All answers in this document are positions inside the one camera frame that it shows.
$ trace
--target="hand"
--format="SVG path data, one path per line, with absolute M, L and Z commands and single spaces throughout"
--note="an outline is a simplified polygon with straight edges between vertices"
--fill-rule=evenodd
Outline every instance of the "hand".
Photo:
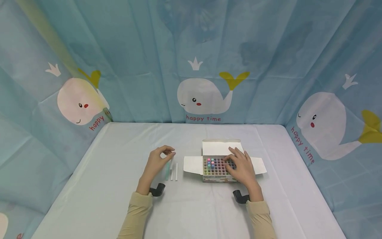
M 146 167 L 143 171 L 136 192 L 141 195 L 148 195 L 150 190 L 150 185 L 155 178 L 155 176 L 163 169 L 168 161 L 170 161 L 174 155 L 174 148 L 164 145 L 151 151 L 149 159 L 147 160 Z M 160 155 L 164 153 L 167 157 L 162 158 Z
M 231 168 L 228 163 L 225 163 L 226 170 L 248 189 L 251 202 L 263 201 L 261 187 L 256 180 L 255 170 L 247 151 L 242 153 L 238 148 L 233 149 L 229 147 L 228 149 L 232 154 L 226 156 L 223 160 L 231 159 L 236 164 L 236 169 Z

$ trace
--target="box flap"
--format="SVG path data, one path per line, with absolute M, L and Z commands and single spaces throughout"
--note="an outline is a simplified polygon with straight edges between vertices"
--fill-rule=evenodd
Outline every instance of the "box flap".
M 251 157 L 251 161 L 256 174 L 263 174 L 267 172 L 262 158 Z
M 244 152 L 240 140 L 223 140 L 223 139 L 211 139 L 203 140 L 203 155 L 210 156 L 226 156 L 230 155 L 228 147 L 238 148 L 241 152 Z
M 203 156 L 185 156 L 183 171 L 203 175 Z

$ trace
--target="chalk box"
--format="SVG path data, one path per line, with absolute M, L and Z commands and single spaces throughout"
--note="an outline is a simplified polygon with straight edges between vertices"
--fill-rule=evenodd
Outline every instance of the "chalk box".
M 202 175 L 203 182 L 237 182 L 225 170 L 223 164 L 223 158 L 231 154 L 228 147 L 238 148 L 244 152 L 240 140 L 203 140 L 203 156 L 184 157 L 183 171 Z M 267 172 L 262 158 L 251 157 L 251 161 L 256 174 Z M 212 162 L 214 162 L 214 168 L 209 166 Z M 236 167 L 233 162 L 228 163 L 231 167 Z

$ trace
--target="whale print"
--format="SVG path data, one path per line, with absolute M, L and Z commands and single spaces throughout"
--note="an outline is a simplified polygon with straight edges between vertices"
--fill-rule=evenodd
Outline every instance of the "whale print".
M 362 111 L 365 122 L 357 141 L 340 144 L 345 135 L 346 110 L 333 93 L 311 95 L 296 116 L 297 126 L 310 145 L 325 160 L 337 160 L 364 143 L 382 143 L 381 120 L 373 112 Z
M 221 114 L 226 112 L 232 101 L 233 90 L 249 76 L 249 72 L 240 74 L 236 79 L 228 72 L 219 74 L 228 84 L 230 91 L 223 99 L 216 85 L 204 78 L 189 78 L 178 87 L 178 101 L 190 114 Z
M 109 104 L 98 89 L 100 71 L 93 71 L 88 76 L 78 69 L 95 86 L 80 78 L 70 78 L 61 87 L 57 96 L 57 105 L 62 115 L 76 125 L 89 123 L 94 116 L 101 113 Z
M 6 230 L 8 229 L 8 217 L 4 213 L 0 213 L 0 239 L 5 237 Z

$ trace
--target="black clip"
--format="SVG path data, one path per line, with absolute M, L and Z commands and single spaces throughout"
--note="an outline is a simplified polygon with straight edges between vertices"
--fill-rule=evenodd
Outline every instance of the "black clip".
M 150 188 L 149 192 L 152 194 L 153 197 L 159 197 L 162 195 L 163 193 L 163 190 L 165 190 L 165 186 L 164 184 L 162 183 L 158 183 L 158 186 L 157 188 Z
M 249 195 L 242 196 L 240 190 L 233 191 L 233 196 L 235 197 L 236 202 L 240 204 L 246 204 L 249 200 Z

